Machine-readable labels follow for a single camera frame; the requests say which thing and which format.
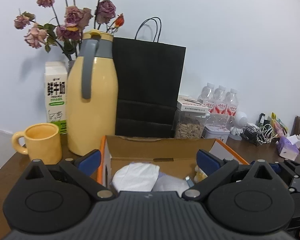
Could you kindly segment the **yellow white plush toy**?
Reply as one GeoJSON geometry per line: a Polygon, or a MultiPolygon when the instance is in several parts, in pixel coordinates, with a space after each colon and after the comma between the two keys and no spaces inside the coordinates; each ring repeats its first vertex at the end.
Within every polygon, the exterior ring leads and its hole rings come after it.
{"type": "Polygon", "coordinates": [[[204,171],[202,171],[199,167],[198,167],[198,165],[196,165],[195,166],[195,172],[196,172],[196,174],[195,174],[195,176],[194,176],[194,182],[197,184],[197,183],[199,183],[199,182],[201,182],[202,180],[204,180],[205,178],[207,178],[207,174],[204,172],[204,171]]]}

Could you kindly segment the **white milk carton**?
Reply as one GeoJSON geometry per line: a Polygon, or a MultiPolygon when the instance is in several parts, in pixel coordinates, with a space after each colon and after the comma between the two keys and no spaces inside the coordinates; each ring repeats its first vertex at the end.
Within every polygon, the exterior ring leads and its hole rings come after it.
{"type": "Polygon", "coordinates": [[[65,62],[53,61],[45,64],[45,107],[47,122],[59,127],[60,134],[67,133],[66,89],[68,72],[65,62]]]}

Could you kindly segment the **water bottle left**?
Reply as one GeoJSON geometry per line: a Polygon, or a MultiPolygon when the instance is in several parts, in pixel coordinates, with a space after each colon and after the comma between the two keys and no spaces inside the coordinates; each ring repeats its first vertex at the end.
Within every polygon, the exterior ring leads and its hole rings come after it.
{"type": "Polygon", "coordinates": [[[212,83],[207,83],[205,87],[202,88],[200,96],[198,96],[197,101],[205,105],[209,112],[212,113],[215,107],[215,101],[213,99],[215,85],[212,83]]]}

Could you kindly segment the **white decorated tin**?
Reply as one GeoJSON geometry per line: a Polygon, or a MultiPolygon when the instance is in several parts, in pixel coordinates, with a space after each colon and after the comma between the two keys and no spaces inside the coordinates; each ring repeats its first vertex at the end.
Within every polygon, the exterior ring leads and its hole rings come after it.
{"type": "Polygon", "coordinates": [[[204,139],[218,139],[223,143],[226,143],[229,137],[230,131],[223,126],[213,126],[207,124],[204,127],[202,137],[204,139]]]}

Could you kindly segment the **water bottle right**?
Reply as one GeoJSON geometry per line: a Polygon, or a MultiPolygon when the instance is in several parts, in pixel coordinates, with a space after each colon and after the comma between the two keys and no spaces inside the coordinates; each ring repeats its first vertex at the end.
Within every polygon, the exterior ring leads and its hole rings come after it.
{"type": "Polygon", "coordinates": [[[228,124],[233,120],[233,117],[237,113],[237,108],[239,104],[237,98],[237,90],[231,88],[230,91],[227,92],[226,94],[225,102],[226,102],[225,114],[228,116],[227,117],[227,124],[228,124]]]}

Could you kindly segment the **water bottle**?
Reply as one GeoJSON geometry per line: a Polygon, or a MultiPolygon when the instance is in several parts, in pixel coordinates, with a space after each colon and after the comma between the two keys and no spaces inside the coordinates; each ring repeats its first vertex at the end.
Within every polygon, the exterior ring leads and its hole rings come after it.
{"type": "Polygon", "coordinates": [[[227,103],[225,101],[225,90],[225,87],[219,85],[219,87],[214,91],[213,94],[213,99],[215,101],[213,113],[217,124],[220,124],[225,116],[225,111],[227,107],[227,103]]]}
{"type": "Polygon", "coordinates": [[[212,83],[207,83],[205,87],[202,88],[200,96],[198,96],[197,101],[205,105],[209,112],[212,113],[215,107],[215,101],[213,99],[215,85],[212,83]]]}
{"type": "Polygon", "coordinates": [[[225,114],[228,116],[227,117],[227,124],[228,124],[233,120],[233,117],[237,113],[237,108],[239,104],[237,98],[237,90],[231,88],[230,91],[227,92],[226,94],[225,102],[226,102],[225,114]]]}

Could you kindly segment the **orange pumpkin cardboard box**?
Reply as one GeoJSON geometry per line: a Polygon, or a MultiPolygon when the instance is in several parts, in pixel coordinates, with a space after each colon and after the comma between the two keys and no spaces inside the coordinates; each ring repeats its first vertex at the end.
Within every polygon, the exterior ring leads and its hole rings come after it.
{"type": "Polygon", "coordinates": [[[115,172],[131,162],[155,164],[160,167],[160,172],[170,176],[193,178],[199,150],[206,150],[219,159],[235,159],[241,164],[249,164],[232,148],[215,138],[159,139],[106,135],[101,140],[101,165],[96,172],[96,181],[108,187],[115,172]]]}

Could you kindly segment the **colourful snack packet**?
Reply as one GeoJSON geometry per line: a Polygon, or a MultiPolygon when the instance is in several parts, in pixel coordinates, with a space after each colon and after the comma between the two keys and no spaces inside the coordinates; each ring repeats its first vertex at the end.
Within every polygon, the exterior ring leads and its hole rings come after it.
{"type": "Polygon", "coordinates": [[[287,126],[272,112],[270,117],[270,124],[273,127],[276,137],[285,137],[288,134],[287,126]]]}

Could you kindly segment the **white flat box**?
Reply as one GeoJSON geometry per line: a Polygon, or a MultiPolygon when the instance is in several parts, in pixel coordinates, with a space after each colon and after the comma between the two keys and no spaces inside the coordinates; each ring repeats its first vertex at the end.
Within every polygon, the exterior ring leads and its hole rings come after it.
{"type": "Polygon", "coordinates": [[[177,109],[181,112],[209,113],[209,109],[204,104],[183,95],[178,95],[177,109]]]}

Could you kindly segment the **black paper bag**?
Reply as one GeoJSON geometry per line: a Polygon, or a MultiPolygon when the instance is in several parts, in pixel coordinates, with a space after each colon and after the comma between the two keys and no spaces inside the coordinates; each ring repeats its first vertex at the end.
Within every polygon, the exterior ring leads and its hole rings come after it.
{"type": "Polygon", "coordinates": [[[159,42],[162,21],[152,42],[116,37],[113,60],[119,83],[115,134],[170,138],[186,48],[159,42]]]}

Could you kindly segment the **dried rose bouquet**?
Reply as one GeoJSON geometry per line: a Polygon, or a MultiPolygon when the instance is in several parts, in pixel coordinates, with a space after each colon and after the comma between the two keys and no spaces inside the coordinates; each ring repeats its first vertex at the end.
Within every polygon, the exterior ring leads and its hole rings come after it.
{"type": "Polygon", "coordinates": [[[54,8],[55,0],[37,0],[39,7],[51,8],[55,24],[47,22],[39,24],[36,16],[30,12],[19,12],[13,21],[15,29],[23,30],[30,27],[24,41],[34,49],[44,47],[48,53],[51,47],[59,47],[68,60],[78,56],[85,28],[93,20],[94,28],[106,26],[106,33],[113,35],[124,25],[123,14],[116,13],[116,7],[110,0],[97,0],[96,9],[79,8],[76,0],[65,0],[65,15],[61,21],[54,8]]]}

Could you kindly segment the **yellow thermos jug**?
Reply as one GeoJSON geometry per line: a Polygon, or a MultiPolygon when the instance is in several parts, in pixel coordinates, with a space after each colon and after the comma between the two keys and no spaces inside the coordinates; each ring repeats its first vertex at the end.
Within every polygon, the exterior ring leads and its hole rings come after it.
{"type": "Polygon", "coordinates": [[[119,85],[113,61],[113,36],[92,29],[68,75],[66,124],[68,149],[84,156],[115,134],[119,85]]]}

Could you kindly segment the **clear seed container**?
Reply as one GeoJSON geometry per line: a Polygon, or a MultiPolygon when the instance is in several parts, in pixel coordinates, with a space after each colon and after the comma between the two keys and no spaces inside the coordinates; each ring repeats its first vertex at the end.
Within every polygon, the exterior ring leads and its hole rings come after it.
{"type": "Polygon", "coordinates": [[[207,113],[185,112],[177,110],[174,118],[175,139],[200,139],[203,134],[207,113]]]}

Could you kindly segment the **purple tissue pack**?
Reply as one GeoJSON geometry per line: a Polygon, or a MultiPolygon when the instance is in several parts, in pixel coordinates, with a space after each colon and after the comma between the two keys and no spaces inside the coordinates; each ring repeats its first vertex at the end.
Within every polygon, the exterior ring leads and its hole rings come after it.
{"type": "Polygon", "coordinates": [[[295,134],[289,137],[281,137],[276,146],[281,158],[294,161],[300,152],[300,135],[295,134]]]}

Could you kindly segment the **yellow ceramic mug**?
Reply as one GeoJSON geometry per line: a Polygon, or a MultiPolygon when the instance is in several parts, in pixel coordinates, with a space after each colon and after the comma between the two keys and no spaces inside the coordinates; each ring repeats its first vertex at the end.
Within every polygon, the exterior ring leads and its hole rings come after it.
{"type": "Polygon", "coordinates": [[[62,158],[59,127],[52,123],[35,124],[14,133],[12,147],[28,155],[30,160],[40,159],[45,165],[55,165],[62,158]]]}

